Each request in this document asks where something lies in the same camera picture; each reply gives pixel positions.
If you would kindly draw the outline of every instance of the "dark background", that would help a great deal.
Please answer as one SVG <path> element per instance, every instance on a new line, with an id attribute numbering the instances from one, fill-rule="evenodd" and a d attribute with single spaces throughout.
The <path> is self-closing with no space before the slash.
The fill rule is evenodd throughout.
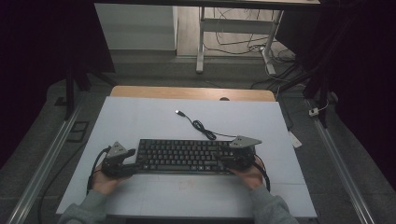
<path id="1" fill-rule="evenodd" d="M 339 98 L 338 115 L 396 189 L 395 9 L 392 1 L 367 1 L 332 58 L 330 89 Z M 305 27 L 290 24 L 299 28 L 295 39 L 312 33 L 297 51 L 326 39 L 327 29 L 339 25 L 332 15 L 316 14 Z M 70 64 L 114 68 L 92 3 L 2 1 L 0 20 L 3 165 L 46 102 L 48 87 L 65 78 Z M 309 29 L 315 23 L 319 29 Z"/>

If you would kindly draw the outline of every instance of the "gray carpet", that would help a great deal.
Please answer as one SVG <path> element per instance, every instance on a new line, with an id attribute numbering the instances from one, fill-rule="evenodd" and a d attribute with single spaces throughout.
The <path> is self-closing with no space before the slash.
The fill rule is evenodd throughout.
<path id="1" fill-rule="evenodd" d="M 116 75 L 111 75 L 121 85 L 137 86 L 178 86 L 248 89 L 256 81 L 269 79 L 263 72 L 262 61 L 246 63 L 237 60 L 205 59 L 203 75 L 195 74 L 195 63 L 189 59 L 163 59 L 137 63 L 115 62 Z M 286 65 L 279 65 L 277 71 L 282 71 Z M 75 131 L 87 126 L 85 133 L 75 132 L 68 135 L 66 142 L 53 166 L 45 189 L 62 165 L 89 139 L 94 123 L 102 104 L 111 92 L 111 87 L 97 77 L 90 76 L 92 88 L 88 100 L 82 107 L 76 123 Z M 255 86 L 265 89 L 271 81 Z M 314 121 L 308 116 L 306 103 L 301 94 L 302 87 L 295 87 L 277 96 L 285 121 L 303 143 L 296 148 L 296 154 L 302 167 L 304 178 L 311 194 L 314 206 L 318 212 L 317 220 L 299 219 L 301 223 L 361 223 L 355 209 L 344 190 L 343 184 L 335 172 L 332 161 L 323 145 Z M 54 135 L 63 123 L 65 108 L 56 106 L 59 97 L 64 97 L 64 81 L 49 88 L 48 100 L 36 119 L 29 133 L 25 135 L 13 156 L 0 172 L 0 223 L 5 223 L 18 199 L 21 197 L 27 183 Z M 375 166 L 373 160 L 346 128 L 334 112 L 334 104 L 328 108 L 328 125 L 336 145 L 341 150 L 350 172 L 368 203 L 377 223 L 394 223 L 396 220 L 396 194 L 384 176 Z M 55 211 L 68 182 L 76 169 L 82 151 L 65 166 L 56 177 L 45 195 L 42 206 L 43 223 L 55 223 L 58 219 Z M 38 223 L 38 200 L 43 197 L 43 189 L 32 207 L 26 223 Z M 124 223 L 122 218 L 109 217 L 106 223 Z M 175 223 L 170 220 L 134 219 L 128 223 Z"/>

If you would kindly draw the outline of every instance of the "wall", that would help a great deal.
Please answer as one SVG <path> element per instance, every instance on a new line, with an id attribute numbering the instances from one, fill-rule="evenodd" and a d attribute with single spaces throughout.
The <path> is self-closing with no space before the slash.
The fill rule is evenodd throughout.
<path id="1" fill-rule="evenodd" d="M 95 4 L 109 49 L 175 50 L 177 7 Z"/>

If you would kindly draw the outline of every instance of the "white surface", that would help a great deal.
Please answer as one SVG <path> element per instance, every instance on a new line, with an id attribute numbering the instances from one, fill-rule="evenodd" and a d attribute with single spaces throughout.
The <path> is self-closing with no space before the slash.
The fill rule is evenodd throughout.
<path id="1" fill-rule="evenodd" d="M 287 202 L 292 215 L 317 216 L 278 103 L 124 97 L 107 97 L 57 213 L 82 202 L 96 156 L 115 141 L 137 148 L 142 138 L 205 140 L 177 109 L 213 132 L 262 140 L 256 151 L 266 165 L 271 193 Z M 238 177 L 213 175 L 134 175 L 107 203 L 108 214 L 126 217 L 252 217 L 250 208 Z"/>
<path id="2" fill-rule="evenodd" d="M 95 3 L 95 8 L 109 49 L 176 49 L 177 7 Z"/>

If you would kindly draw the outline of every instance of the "person's left hand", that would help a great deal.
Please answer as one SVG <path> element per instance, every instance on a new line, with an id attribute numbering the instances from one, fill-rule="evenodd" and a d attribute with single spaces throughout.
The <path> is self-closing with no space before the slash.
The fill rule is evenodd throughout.
<path id="1" fill-rule="evenodd" d="M 102 171 L 100 171 L 101 169 L 102 163 L 99 164 L 95 169 L 95 173 L 93 174 L 92 188 L 105 195 L 111 194 L 121 181 L 130 178 L 130 176 L 119 179 L 111 178 L 103 174 Z"/>

